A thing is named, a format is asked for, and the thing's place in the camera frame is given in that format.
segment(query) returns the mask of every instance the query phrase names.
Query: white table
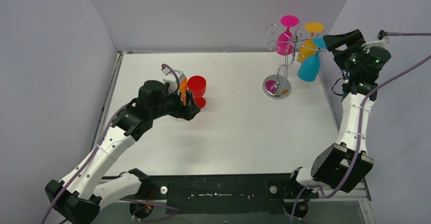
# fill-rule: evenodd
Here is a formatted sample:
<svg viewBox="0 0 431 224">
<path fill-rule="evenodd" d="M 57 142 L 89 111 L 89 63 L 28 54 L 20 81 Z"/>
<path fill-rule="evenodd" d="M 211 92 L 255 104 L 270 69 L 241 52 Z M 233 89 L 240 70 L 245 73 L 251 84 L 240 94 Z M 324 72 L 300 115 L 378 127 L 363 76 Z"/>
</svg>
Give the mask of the white table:
<svg viewBox="0 0 431 224">
<path fill-rule="evenodd" d="M 106 175 L 138 168 L 148 175 L 287 173 L 310 167 L 337 137 L 319 78 L 301 81 L 289 70 L 291 94 L 273 100 L 263 80 L 284 57 L 262 53 L 125 54 L 108 118 L 138 96 L 150 79 L 161 81 L 161 64 L 207 80 L 205 108 L 192 121 L 165 116 L 154 121 Z"/>
</svg>

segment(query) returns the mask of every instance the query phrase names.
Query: gray wall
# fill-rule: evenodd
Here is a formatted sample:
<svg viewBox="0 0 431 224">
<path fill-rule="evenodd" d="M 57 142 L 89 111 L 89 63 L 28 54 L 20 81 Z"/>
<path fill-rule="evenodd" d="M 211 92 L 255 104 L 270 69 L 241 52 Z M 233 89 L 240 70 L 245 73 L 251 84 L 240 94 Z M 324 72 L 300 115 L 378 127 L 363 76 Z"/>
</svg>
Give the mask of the gray wall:
<svg viewBox="0 0 431 224">
<path fill-rule="evenodd" d="M 0 223 L 40 222 L 45 185 L 91 148 L 115 59 L 90 0 L 0 0 Z"/>
<path fill-rule="evenodd" d="M 429 0 L 348 0 L 331 34 L 360 29 L 367 41 L 380 29 L 431 32 Z M 431 53 L 431 37 L 392 37 L 392 59 L 378 82 L 396 75 Z M 330 54 L 322 59 L 322 75 L 330 91 L 341 76 Z M 367 147 L 375 165 L 367 181 L 377 223 L 429 223 L 431 204 L 431 63 L 401 77 L 378 92 L 368 124 Z M 338 122 L 340 98 L 328 92 Z"/>
<path fill-rule="evenodd" d="M 267 50 L 287 14 L 330 30 L 346 0 L 91 0 L 118 50 Z"/>
</svg>

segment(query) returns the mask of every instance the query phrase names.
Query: silver bolt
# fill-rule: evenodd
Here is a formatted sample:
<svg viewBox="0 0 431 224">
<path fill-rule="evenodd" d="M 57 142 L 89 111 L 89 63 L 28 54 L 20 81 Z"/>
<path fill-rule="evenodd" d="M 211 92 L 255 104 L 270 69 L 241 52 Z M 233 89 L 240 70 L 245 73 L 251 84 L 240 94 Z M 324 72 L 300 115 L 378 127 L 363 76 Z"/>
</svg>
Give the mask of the silver bolt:
<svg viewBox="0 0 431 224">
<path fill-rule="evenodd" d="M 160 188 L 160 193 L 161 194 L 165 195 L 167 192 L 168 192 L 168 188 L 167 187 L 163 186 L 163 187 Z"/>
<path fill-rule="evenodd" d="M 271 194 L 276 194 L 276 193 L 277 193 L 277 187 L 276 187 L 276 186 L 271 186 L 271 187 L 269 188 L 269 192 L 270 192 Z"/>
</svg>

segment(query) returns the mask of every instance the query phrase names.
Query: purple cable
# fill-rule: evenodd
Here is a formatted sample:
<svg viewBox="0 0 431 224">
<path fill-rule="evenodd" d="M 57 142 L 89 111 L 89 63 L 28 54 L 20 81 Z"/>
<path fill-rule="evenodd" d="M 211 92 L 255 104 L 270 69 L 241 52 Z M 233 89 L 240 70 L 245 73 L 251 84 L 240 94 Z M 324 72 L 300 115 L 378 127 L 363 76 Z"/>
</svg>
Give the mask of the purple cable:
<svg viewBox="0 0 431 224">
<path fill-rule="evenodd" d="M 140 200 L 132 200 L 132 199 L 121 199 L 121 200 L 129 201 L 129 202 L 133 202 L 133 203 L 137 203 L 137 204 L 142 204 L 142 205 L 151 205 L 151 206 L 154 206 L 154 207 L 160 207 L 160 208 L 164 208 L 164 209 L 168 209 L 168 210 L 175 210 L 176 211 L 176 212 L 174 212 L 174 213 L 172 213 L 170 215 L 167 215 L 167 216 L 164 216 L 164 217 L 160 217 L 160 218 L 156 218 L 156 219 L 148 219 L 148 220 L 147 219 L 141 219 L 140 221 L 142 221 L 142 222 L 153 222 L 153 221 L 165 220 L 165 219 L 171 218 L 171 217 L 173 217 L 175 215 L 178 215 L 179 212 L 180 212 L 179 209 L 174 208 L 174 207 L 170 207 L 170 206 L 166 206 L 166 205 L 159 205 L 159 204 L 155 204 L 155 203 L 150 203 L 150 202 L 145 202 L 145 201 L 140 201 Z M 142 210 L 143 208 L 145 208 L 145 207 L 142 207 L 142 208 L 139 208 L 139 209 L 135 210 L 132 213 L 132 215 L 135 216 L 136 212 Z"/>
<path fill-rule="evenodd" d="M 101 145 L 103 140 L 105 139 L 106 133 L 108 132 L 109 127 L 112 124 L 112 121 L 114 120 L 114 118 L 117 116 L 117 114 L 122 111 L 128 104 L 125 104 L 124 106 L 122 106 L 119 110 L 117 110 L 114 115 L 111 117 L 111 119 L 109 119 L 108 123 L 106 124 L 105 129 L 103 130 L 103 133 L 101 134 L 97 144 Z M 91 162 L 92 158 L 96 155 L 98 151 L 98 148 L 95 147 L 93 149 L 93 151 L 91 152 L 90 156 L 88 157 L 88 159 L 84 162 L 84 164 L 81 166 L 81 168 L 75 173 L 75 175 L 72 176 L 72 178 L 63 186 L 63 188 L 60 190 L 60 192 L 57 193 L 57 195 L 55 196 L 55 198 L 52 200 L 51 204 L 49 205 L 48 209 L 46 210 L 45 214 L 43 215 L 41 224 L 44 224 L 46 221 L 46 218 L 48 218 L 49 213 L 51 212 L 51 210 L 54 208 L 54 205 L 57 203 L 58 199 L 60 198 L 60 196 L 66 191 L 66 189 L 69 187 L 69 185 L 73 182 L 73 180 L 75 180 L 75 178 L 84 170 L 84 168 Z"/>
<path fill-rule="evenodd" d="M 431 36 L 431 33 L 394 33 L 387 32 L 388 36 Z"/>
<path fill-rule="evenodd" d="M 167 69 L 169 69 L 171 71 L 171 73 L 174 75 L 175 80 L 176 80 L 176 90 L 173 91 L 172 93 L 169 93 L 168 95 L 176 94 L 178 92 L 178 90 L 179 90 L 179 78 L 176 75 L 176 72 L 172 69 L 172 67 L 170 67 L 169 65 L 163 63 L 162 64 L 162 70 L 165 69 L 165 68 L 167 68 Z"/>
<path fill-rule="evenodd" d="M 365 102 L 366 102 L 366 100 L 367 100 L 367 99 L 368 99 L 368 98 L 369 98 L 373 93 L 375 93 L 378 89 L 380 89 L 380 88 L 384 87 L 385 85 L 387 85 L 388 83 L 390 83 L 390 82 L 394 81 L 395 79 L 397 79 L 397 78 L 399 78 L 399 77 L 401 77 L 401 76 L 404 76 L 405 74 L 407 74 L 407 73 L 411 72 L 412 70 L 414 70 L 414 69 L 418 68 L 419 66 L 421 66 L 422 64 L 424 64 L 425 62 L 427 62 L 427 61 L 428 61 L 428 60 L 430 60 L 430 59 L 431 59 L 431 55 L 427 56 L 425 59 L 421 60 L 420 62 L 418 62 L 418 63 L 417 63 L 417 64 L 415 64 L 414 66 L 412 66 L 412 67 L 410 67 L 410 68 L 408 68 L 408 69 L 404 70 L 403 72 L 401 72 L 401 73 L 399 73 L 399 74 L 397 74 L 397 75 L 393 76 L 392 78 L 390 78 L 390 79 L 388 79 L 388 80 L 384 81 L 383 83 L 381 83 L 380 85 L 378 85 L 377 87 L 375 87 L 373 90 L 371 90 L 371 91 L 370 91 L 370 92 L 369 92 L 369 93 L 364 97 L 364 99 L 363 99 L 363 100 L 362 100 L 362 102 L 361 102 L 361 108 L 360 108 L 360 112 L 359 112 L 358 134 L 361 134 L 361 133 L 362 133 L 363 107 L 365 106 Z M 356 140 L 356 149 L 355 149 L 355 152 L 354 152 L 354 154 L 353 154 L 353 158 L 352 158 L 351 164 L 349 165 L 349 168 L 347 169 L 346 174 L 344 175 L 344 177 L 342 178 L 342 180 L 340 181 L 340 183 L 338 184 L 338 186 L 334 189 L 334 191 L 332 191 L 332 192 L 331 192 L 330 194 L 328 194 L 328 195 L 325 195 L 325 193 L 323 192 L 323 188 L 322 188 L 322 186 L 321 186 L 321 185 L 308 186 L 308 187 L 318 187 L 318 188 L 319 188 L 319 190 L 320 190 L 320 192 L 321 192 L 322 197 L 323 197 L 323 198 L 325 198 L 325 199 L 329 199 L 329 198 L 331 198 L 332 196 L 334 196 L 334 195 L 335 195 L 335 194 L 336 194 L 336 193 L 341 189 L 341 187 L 344 185 L 344 183 L 346 183 L 347 178 L 349 177 L 350 173 L 352 172 L 352 169 L 353 169 L 353 167 L 354 167 L 354 165 L 355 165 L 355 163 L 356 163 L 356 159 L 358 158 L 358 155 L 359 155 L 360 145 L 361 145 L 361 137 L 357 137 L 357 140 Z M 294 212 L 294 210 L 295 210 L 295 208 L 296 208 L 296 204 L 297 204 L 297 202 L 299 201 L 299 197 L 300 197 L 300 196 L 301 196 L 301 194 L 305 191 L 305 189 L 306 189 L 306 187 L 304 187 L 304 188 L 299 192 L 298 196 L 296 197 L 295 203 L 293 204 L 292 215 L 293 215 L 293 212 Z"/>
</svg>

